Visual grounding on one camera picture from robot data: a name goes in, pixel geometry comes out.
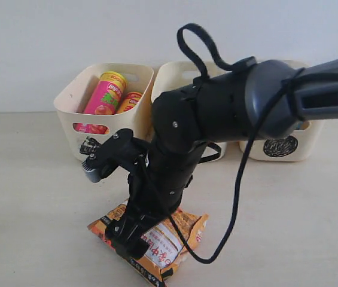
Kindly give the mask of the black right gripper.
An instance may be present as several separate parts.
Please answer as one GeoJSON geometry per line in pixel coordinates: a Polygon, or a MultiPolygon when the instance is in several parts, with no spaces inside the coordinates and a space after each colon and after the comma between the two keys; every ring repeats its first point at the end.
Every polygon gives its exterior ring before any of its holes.
{"type": "Polygon", "coordinates": [[[186,161],[151,159],[149,164],[137,164],[136,173],[129,176],[126,210],[105,230],[119,256],[141,259],[145,255],[148,243],[142,237],[179,208],[192,179],[193,165],[186,161]]]}

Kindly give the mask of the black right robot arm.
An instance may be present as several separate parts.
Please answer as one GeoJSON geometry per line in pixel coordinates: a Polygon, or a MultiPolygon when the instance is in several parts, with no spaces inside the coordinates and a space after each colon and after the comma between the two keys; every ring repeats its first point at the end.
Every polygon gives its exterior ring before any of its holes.
{"type": "Polygon", "coordinates": [[[215,78],[162,93],[153,103],[154,137],[127,129],[106,143],[106,172],[128,170],[125,213],[106,231],[124,258],[141,258],[142,235],[179,206],[210,142],[283,139],[307,120],[338,118],[338,60],[294,69],[279,60],[239,62],[215,78]]]}

